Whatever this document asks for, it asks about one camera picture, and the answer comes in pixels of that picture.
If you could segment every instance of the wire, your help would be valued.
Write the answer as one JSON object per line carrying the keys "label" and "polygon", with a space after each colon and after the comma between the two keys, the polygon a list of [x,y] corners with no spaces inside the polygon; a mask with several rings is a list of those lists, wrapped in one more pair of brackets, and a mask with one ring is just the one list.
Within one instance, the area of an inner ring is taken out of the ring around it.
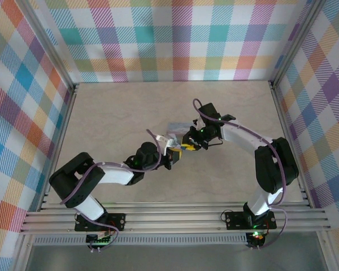
{"label": "wire", "polygon": [[266,222],[266,225],[267,225],[266,235],[268,235],[269,234],[269,222],[267,220],[265,220],[265,222]]}
{"label": "wire", "polygon": [[284,215],[285,215],[284,226],[282,226],[282,229],[281,229],[281,231],[279,232],[279,234],[278,234],[273,240],[271,240],[269,243],[264,244],[264,245],[261,247],[261,249],[264,249],[264,248],[266,248],[266,247],[268,247],[268,246],[274,244],[274,243],[279,239],[279,237],[283,234],[283,232],[284,232],[284,230],[285,230],[285,228],[286,228],[286,224],[288,223],[288,214],[286,213],[286,211],[285,211],[284,209],[282,209],[282,208],[273,208],[273,210],[275,210],[275,211],[281,211],[281,212],[284,213]]}
{"label": "wire", "polygon": [[[153,140],[155,141],[156,145],[157,145],[157,151],[159,152],[159,158],[158,158],[158,161],[157,163],[149,168],[149,169],[146,169],[146,170],[140,170],[140,169],[132,169],[132,168],[128,168],[128,167],[123,167],[122,164],[118,164],[118,163],[112,163],[112,162],[100,162],[100,163],[95,163],[93,165],[91,165],[87,171],[83,174],[83,176],[81,177],[80,181],[78,182],[78,184],[76,185],[76,187],[73,189],[73,191],[65,198],[62,200],[62,202],[60,202],[60,204],[64,204],[66,202],[68,202],[74,195],[75,193],[78,191],[78,189],[80,188],[80,186],[83,184],[85,178],[87,178],[88,174],[93,170],[93,168],[97,167],[97,166],[100,166],[100,165],[106,165],[106,166],[112,166],[112,167],[118,167],[118,168],[125,168],[126,170],[129,170],[129,171],[132,171],[132,172],[148,172],[148,171],[151,171],[153,169],[156,169],[157,166],[160,164],[160,161],[161,161],[161,158],[162,158],[162,155],[161,155],[161,151],[160,151],[160,145],[159,145],[159,142],[158,140],[156,139],[156,136],[149,130],[149,129],[146,129],[147,133],[150,134],[150,136],[153,138]],[[109,229],[114,229],[116,231],[116,236],[115,238],[112,239],[112,241],[105,245],[104,247],[101,248],[101,250],[105,250],[106,248],[110,247],[111,244],[117,239],[118,235],[119,235],[119,230],[117,227],[115,226],[111,226],[111,225],[107,225],[107,224],[103,224],[103,223],[98,223],[98,222],[95,222],[94,220],[91,220],[89,219],[88,217],[86,217],[85,215],[81,214],[82,217],[84,219],[86,219],[88,222],[92,223],[92,224],[95,224],[95,225],[98,225],[98,226],[103,226],[103,227],[108,227]],[[89,243],[89,247],[90,249],[92,250],[93,252],[93,248],[92,248],[92,243]]]}
{"label": "wire", "polygon": [[222,215],[223,215],[226,211],[233,212],[233,210],[227,209],[227,210],[223,211],[223,212],[220,214],[220,219],[222,220],[222,222],[225,222],[225,223],[226,223],[226,221],[222,219]]}
{"label": "wire", "polygon": [[[218,120],[218,119],[215,119],[213,117],[209,117],[207,115],[205,115],[204,113],[202,113],[196,106],[196,102],[198,102],[201,106],[202,106],[202,103],[199,99],[195,98],[193,99],[192,101],[192,105],[194,107],[194,109],[200,114],[200,116],[208,119],[208,120],[212,120],[212,121],[217,121],[219,123],[224,123],[224,124],[228,124],[228,125],[231,125],[231,126],[235,126],[241,130],[244,130],[245,132],[251,134],[252,136],[256,137],[257,139],[261,140],[262,142],[264,142],[270,149],[271,151],[273,152],[273,154],[275,155],[275,158],[277,160],[277,163],[279,165],[279,168],[280,168],[280,174],[281,174],[281,182],[282,182],[282,195],[281,195],[281,199],[277,202],[277,203],[272,203],[272,204],[269,204],[269,207],[272,207],[272,206],[278,206],[280,205],[283,201],[284,201],[284,198],[285,198],[285,193],[286,193],[286,178],[285,178],[285,172],[284,172],[284,167],[283,167],[283,164],[280,160],[280,157],[279,157],[279,154],[277,153],[277,151],[275,150],[275,148],[270,144],[270,142],[268,142],[266,139],[264,139],[261,135],[258,135],[256,134],[254,131],[251,131],[250,129],[246,128],[246,127],[243,127],[241,126],[240,124],[235,124],[235,123],[230,123],[229,121],[225,121],[225,120]],[[272,241],[270,241],[269,243],[267,244],[264,244],[261,248],[265,248],[265,247],[268,247],[270,246],[271,244],[275,243],[279,237],[281,236],[281,234],[284,232],[285,228],[286,228],[286,223],[288,222],[288,214],[286,213],[286,211],[282,208],[272,208],[273,210],[275,211],[282,211],[285,215],[285,222],[284,222],[284,226],[282,227],[281,231],[279,232],[279,234],[276,236],[276,238]]]}
{"label": "wire", "polygon": [[[115,227],[115,224],[114,224],[113,221],[109,221],[109,223],[110,223],[112,226]],[[115,233],[115,230],[113,231],[113,233],[109,230],[109,233],[110,233],[110,235],[112,236],[112,235]]]}
{"label": "wire", "polygon": [[[88,222],[92,223],[92,224],[95,224],[95,225],[98,225],[98,226],[102,226],[102,227],[108,227],[109,229],[113,229],[116,231],[116,236],[114,238],[111,238],[112,240],[107,244],[105,245],[104,247],[102,247],[100,250],[98,249],[98,252],[100,252],[101,250],[105,250],[107,248],[109,248],[115,241],[116,239],[118,238],[118,235],[119,235],[119,229],[115,226],[111,226],[111,225],[107,225],[107,224],[103,224],[103,223],[99,223],[99,222],[96,222],[94,220],[91,220],[90,218],[86,217],[85,215],[83,215],[82,213],[80,214],[84,219],[86,219]],[[93,242],[90,242],[89,243],[89,247],[90,249],[92,250],[93,252],[93,248],[92,248],[92,244]]]}
{"label": "wire", "polygon": [[88,174],[93,170],[93,168],[99,166],[99,165],[106,165],[106,166],[112,166],[112,167],[117,167],[117,168],[124,168],[128,171],[132,171],[132,172],[148,172],[148,171],[152,171],[154,169],[156,169],[156,167],[160,164],[160,160],[161,160],[161,151],[160,151],[160,145],[158,140],[156,139],[156,136],[150,131],[150,130],[146,130],[147,133],[150,134],[150,136],[153,138],[153,140],[155,141],[156,145],[157,145],[157,151],[159,152],[159,158],[157,163],[146,170],[140,170],[140,169],[133,169],[133,168],[129,168],[129,167],[124,167],[123,164],[118,164],[118,163],[113,163],[113,162],[99,162],[99,163],[95,163],[94,165],[91,165],[87,171],[83,174],[82,178],[80,179],[80,181],[78,182],[77,186],[73,189],[73,191],[65,198],[62,200],[62,202],[60,202],[60,205],[68,202],[74,195],[75,193],[78,191],[78,189],[80,188],[80,186],[83,184],[85,178],[87,178]]}
{"label": "wire", "polygon": [[222,144],[224,143],[223,140],[222,140],[221,138],[219,138],[219,141],[221,141],[221,143],[210,144],[209,147],[222,145]]}
{"label": "wire", "polygon": [[244,130],[245,132],[251,134],[252,136],[256,137],[257,139],[259,139],[260,141],[264,142],[270,149],[271,151],[273,152],[273,154],[275,155],[275,158],[277,160],[277,163],[279,165],[279,168],[280,168],[280,174],[281,174],[281,182],[282,182],[282,195],[281,195],[281,199],[279,200],[279,202],[277,203],[272,203],[270,204],[269,206],[278,206],[280,205],[281,203],[283,203],[284,201],[284,198],[285,198],[285,193],[286,193],[286,178],[285,178],[285,172],[284,172],[284,167],[283,167],[283,164],[280,160],[280,157],[279,157],[279,154],[277,153],[277,151],[275,150],[275,148],[270,144],[270,142],[268,142],[266,139],[264,139],[261,135],[258,135],[256,134],[254,131],[251,131],[250,129],[246,128],[246,127],[243,127],[241,126],[240,124],[236,124],[236,123],[230,123],[229,121],[225,121],[225,120],[218,120],[218,119],[215,119],[213,117],[209,117],[207,115],[205,115],[204,113],[202,113],[196,106],[196,102],[198,102],[201,106],[202,106],[202,103],[199,99],[195,98],[193,99],[192,101],[192,105],[194,107],[194,109],[204,118],[208,119],[208,120],[212,120],[212,121],[217,121],[219,123],[224,123],[224,124],[228,124],[228,125],[231,125],[231,126],[235,126],[241,130]]}

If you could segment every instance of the floor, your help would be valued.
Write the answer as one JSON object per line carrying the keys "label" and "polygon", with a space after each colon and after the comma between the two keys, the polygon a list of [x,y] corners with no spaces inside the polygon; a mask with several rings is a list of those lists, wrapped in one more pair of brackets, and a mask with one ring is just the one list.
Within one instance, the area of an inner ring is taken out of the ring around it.
{"label": "floor", "polygon": [[85,246],[34,246],[27,271],[327,270],[319,248],[316,233],[285,233],[261,251],[247,251],[244,245],[220,244],[113,246],[97,254],[90,253]]}
{"label": "floor", "polygon": [[[229,113],[264,136],[283,136],[265,81],[81,84],[58,167],[82,151],[96,161],[124,161],[151,141],[147,128],[166,134],[168,123],[195,119],[193,98],[212,102],[222,115]],[[256,186],[254,158],[225,142],[208,151],[186,151],[173,170],[146,173],[134,186],[98,185],[93,195],[102,203],[245,202]],[[286,200],[302,200],[297,182]],[[49,202],[59,201],[51,191]]]}

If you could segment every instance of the metal extrusion bar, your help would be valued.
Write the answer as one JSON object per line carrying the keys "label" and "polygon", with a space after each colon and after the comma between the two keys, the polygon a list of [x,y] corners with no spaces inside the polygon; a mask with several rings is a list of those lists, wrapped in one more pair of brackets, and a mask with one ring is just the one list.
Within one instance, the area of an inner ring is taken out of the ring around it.
{"label": "metal extrusion bar", "polygon": [[279,86],[279,83],[285,76],[287,70],[289,69],[293,59],[295,58],[299,48],[303,44],[309,30],[311,29],[315,19],[317,18],[319,12],[323,8],[326,0],[314,0],[309,8],[308,13],[305,15],[304,22],[300,25],[298,33],[294,37],[293,44],[285,56],[285,59],[282,61],[281,66],[275,78],[273,79],[273,85],[275,88]]}
{"label": "metal extrusion bar", "polygon": [[300,187],[305,190],[305,194],[306,194],[303,197],[307,198],[307,200],[309,201],[310,206],[315,208],[315,205],[314,205],[314,202],[312,201],[312,198],[307,196],[310,193],[310,189],[308,188],[307,183],[305,181],[304,170],[302,169],[302,166],[301,166],[301,163],[300,163],[300,159],[299,159],[297,151],[295,149],[295,142],[293,140],[293,137],[291,136],[289,127],[286,124],[285,111],[283,110],[283,108],[281,106],[279,98],[277,97],[276,91],[273,88],[273,85],[271,84],[271,82],[269,82],[269,86],[270,86],[270,90],[271,90],[272,99],[273,99],[275,107],[276,107],[277,115],[278,115],[279,120],[280,120],[281,128],[282,128],[282,130],[284,132],[285,138],[289,142],[289,145],[290,145],[290,148],[292,150],[292,153],[294,154],[295,162],[296,162],[296,164],[297,164],[297,166],[299,168],[298,181],[299,181]]}
{"label": "metal extrusion bar", "polygon": [[[41,212],[29,212],[22,234],[78,234],[74,231],[75,212],[57,204]],[[126,213],[123,233],[128,234],[189,234],[189,233],[244,233],[248,230],[228,231],[220,214],[225,209],[240,211],[243,203],[112,203],[104,204],[110,213]],[[286,204],[286,231],[317,231],[330,228],[322,209],[311,209],[308,201]],[[275,212],[277,229],[284,225],[282,212]]]}
{"label": "metal extrusion bar", "polygon": [[66,114],[64,116],[63,125],[62,125],[62,128],[60,130],[58,141],[56,143],[56,148],[54,150],[53,159],[51,160],[50,169],[49,169],[47,178],[45,180],[45,183],[43,185],[44,189],[42,189],[42,191],[40,193],[40,198],[39,198],[39,201],[38,201],[38,205],[36,207],[37,211],[40,211],[41,205],[42,205],[42,203],[44,201],[44,197],[46,197],[47,194],[49,193],[49,188],[50,188],[49,177],[50,177],[50,175],[52,175],[54,173],[55,168],[57,167],[57,163],[58,163],[58,159],[59,159],[59,154],[60,154],[60,151],[61,151],[62,146],[63,146],[64,136],[65,136],[67,128],[68,128],[68,123],[69,123],[70,115],[71,115],[71,113],[73,111],[73,106],[74,106],[76,95],[77,95],[76,92],[73,92],[69,96]]}
{"label": "metal extrusion bar", "polygon": [[317,232],[319,238],[319,244],[324,255],[325,262],[327,267],[331,271],[339,270],[339,261],[337,261],[338,252],[334,249],[337,247],[330,238],[330,232],[328,231],[319,231]]}
{"label": "metal extrusion bar", "polygon": [[22,271],[26,269],[33,242],[33,235],[19,235],[9,269],[10,271]]}
{"label": "metal extrusion bar", "polygon": [[38,17],[35,14],[31,4],[28,0],[16,0],[19,8],[24,14],[25,18],[28,20],[29,25],[33,28],[35,35],[43,46],[45,52],[47,53],[49,59],[52,61],[54,67],[62,76],[65,83],[74,91],[75,84],[72,81],[67,69],[65,68],[61,58],[59,57],[57,51],[55,50],[53,44],[51,43],[48,35],[43,29]]}

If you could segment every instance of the black cable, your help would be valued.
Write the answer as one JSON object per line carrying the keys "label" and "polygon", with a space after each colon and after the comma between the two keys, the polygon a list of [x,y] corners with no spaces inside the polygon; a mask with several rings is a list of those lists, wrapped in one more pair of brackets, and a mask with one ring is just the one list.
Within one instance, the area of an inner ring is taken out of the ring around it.
{"label": "black cable", "polygon": [[223,212],[221,213],[221,215],[220,215],[220,219],[221,219],[221,221],[222,221],[222,222],[225,222],[225,223],[226,223],[226,221],[222,219],[222,215],[223,215],[223,214],[224,214],[226,211],[233,212],[233,210],[226,209],[225,211],[223,211]]}
{"label": "black cable", "polygon": [[221,143],[210,144],[209,147],[222,145],[224,143],[221,138],[219,138],[219,141],[221,141]]}

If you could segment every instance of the metal grating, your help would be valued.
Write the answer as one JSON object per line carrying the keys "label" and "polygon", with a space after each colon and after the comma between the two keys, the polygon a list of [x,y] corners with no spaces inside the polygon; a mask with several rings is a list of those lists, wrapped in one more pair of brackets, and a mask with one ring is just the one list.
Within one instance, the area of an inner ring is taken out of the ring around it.
{"label": "metal grating", "polygon": [[[114,244],[120,245],[194,245],[194,244],[245,244],[246,234],[121,234]],[[85,235],[56,234],[35,237],[34,246],[86,245]]]}

